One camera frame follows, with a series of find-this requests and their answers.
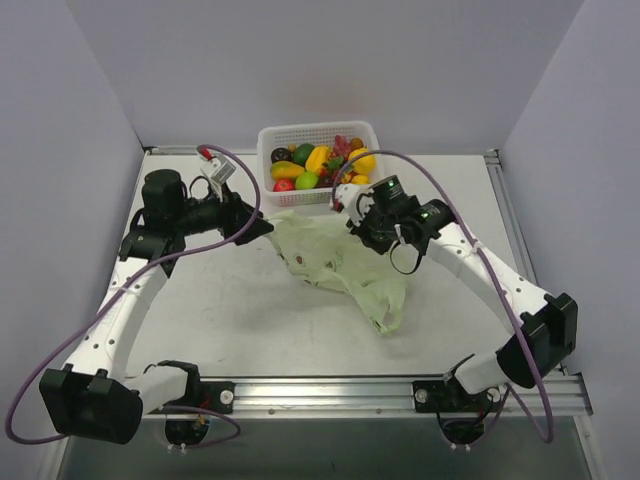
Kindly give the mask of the yellow lemon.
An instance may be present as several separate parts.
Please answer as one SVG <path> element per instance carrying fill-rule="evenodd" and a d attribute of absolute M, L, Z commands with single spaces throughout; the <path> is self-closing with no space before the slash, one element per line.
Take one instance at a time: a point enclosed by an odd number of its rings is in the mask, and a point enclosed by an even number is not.
<path fill-rule="evenodd" d="M 369 175 L 376 168 L 376 158 L 369 153 L 366 147 L 353 150 L 349 154 L 348 160 L 353 160 L 351 169 L 358 175 Z"/>

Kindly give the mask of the light green plastic bag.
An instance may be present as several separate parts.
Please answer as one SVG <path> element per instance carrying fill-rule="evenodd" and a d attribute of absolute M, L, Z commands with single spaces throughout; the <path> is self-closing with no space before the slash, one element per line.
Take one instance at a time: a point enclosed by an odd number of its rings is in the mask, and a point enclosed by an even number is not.
<path fill-rule="evenodd" d="M 349 233 L 344 216 L 285 210 L 267 220 L 274 226 L 267 239 L 292 276 L 349 295 L 380 335 L 400 327 L 408 281 L 386 254 L 366 248 Z"/>

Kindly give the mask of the light green apple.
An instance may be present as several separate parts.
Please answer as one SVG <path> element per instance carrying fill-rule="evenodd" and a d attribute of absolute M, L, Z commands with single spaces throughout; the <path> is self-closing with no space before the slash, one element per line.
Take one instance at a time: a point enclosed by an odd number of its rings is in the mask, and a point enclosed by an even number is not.
<path fill-rule="evenodd" d="M 314 189 L 319 181 L 319 177 L 314 172 L 304 172 L 298 176 L 295 180 L 296 190 L 311 190 Z"/>

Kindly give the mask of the red strawberry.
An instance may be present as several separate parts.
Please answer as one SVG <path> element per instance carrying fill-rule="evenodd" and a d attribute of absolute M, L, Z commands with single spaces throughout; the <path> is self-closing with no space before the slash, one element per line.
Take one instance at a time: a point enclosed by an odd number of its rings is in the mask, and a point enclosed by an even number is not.
<path fill-rule="evenodd" d="M 344 163 L 345 159 L 343 156 L 330 157 L 323 163 L 323 173 L 328 177 L 334 178 Z"/>

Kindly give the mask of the pink grape bunch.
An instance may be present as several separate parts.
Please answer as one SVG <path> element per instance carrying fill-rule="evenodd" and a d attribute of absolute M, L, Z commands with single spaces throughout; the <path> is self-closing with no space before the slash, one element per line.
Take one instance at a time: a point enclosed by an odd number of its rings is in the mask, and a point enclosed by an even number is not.
<path fill-rule="evenodd" d="M 347 160 L 350 153 L 350 141 L 343 135 L 336 135 L 330 152 L 330 158 L 341 157 L 343 160 Z"/>

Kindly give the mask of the yellow starfruit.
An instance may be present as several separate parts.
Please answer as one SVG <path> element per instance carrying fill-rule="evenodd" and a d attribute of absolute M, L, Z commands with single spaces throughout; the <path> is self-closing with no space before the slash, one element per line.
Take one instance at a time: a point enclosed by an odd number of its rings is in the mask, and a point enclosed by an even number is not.
<path fill-rule="evenodd" d="M 331 148 L 327 145 L 316 146 L 309 156 L 305 169 L 307 172 L 314 172 L 317 176 L 323 174 L 323 163 L 329 159 Z"/>

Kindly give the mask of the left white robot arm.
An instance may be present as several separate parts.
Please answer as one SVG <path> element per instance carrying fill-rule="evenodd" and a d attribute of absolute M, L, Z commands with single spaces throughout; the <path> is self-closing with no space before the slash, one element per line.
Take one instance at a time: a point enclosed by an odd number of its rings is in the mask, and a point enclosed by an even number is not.
<path fill-rule="evenodd" d="M 167 405 L 190 411 L 204 398 L 199 369 L 160 361 L 134 379 L 125 370 L 148 310 L 171 277 L 190 235 L 216 230 L 226 244 L 245 245 L 271 233 L 273 225 L 227 185 L 197 199 L 187 195 L 180 174 L 147 174 L 143 206 L 123 239 L 99 319 L 59 369 L 46 369 L 39 391 L 55 430 L 126 444 L 142 417 Z"/>

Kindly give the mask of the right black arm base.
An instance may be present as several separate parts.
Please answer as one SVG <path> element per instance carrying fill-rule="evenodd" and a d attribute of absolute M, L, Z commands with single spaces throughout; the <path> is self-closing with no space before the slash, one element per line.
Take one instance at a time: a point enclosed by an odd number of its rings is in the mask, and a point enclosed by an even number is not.
<path fill-rule="evenodd" d="M 417 413 L 471 414 L 480 416 L 498 409 L 501 395 L 488 390 L 468 394 L 455 379 L 419 379 L 412 382 L 414 410 Z"/>

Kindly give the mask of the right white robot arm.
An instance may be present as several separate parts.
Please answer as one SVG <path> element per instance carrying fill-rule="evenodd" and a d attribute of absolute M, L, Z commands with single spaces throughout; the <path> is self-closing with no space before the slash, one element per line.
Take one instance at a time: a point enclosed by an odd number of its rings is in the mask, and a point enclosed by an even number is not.
<path fill-rule="evenodd" d="M 453 367 L 443 385 L 446 402 L 465 409 L 479 393 L 510 382 L 532 388 L 574 352 L 578 305 L 531 283 L 477 240 L 445 202 L 421 203 L 396 177 L 371 187 L 341 185 L 335 205 L 347 227 L 380 255 L 409 245 L 419 259 L 448 270 L 501 319 L 509 340 L 494 352 L 473 354 Z"/>

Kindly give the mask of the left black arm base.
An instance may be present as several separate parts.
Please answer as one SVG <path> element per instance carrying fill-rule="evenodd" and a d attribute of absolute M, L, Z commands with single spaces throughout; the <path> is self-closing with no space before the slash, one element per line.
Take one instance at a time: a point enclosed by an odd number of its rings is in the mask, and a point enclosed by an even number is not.
<path fill-rule="evenodd" d="M 229 415 L 233 412 L 236 384 L 228 380 L 200 381 L 181 398 L 153 407 L 152 412 L 184 412 L 184 407 Z"/>

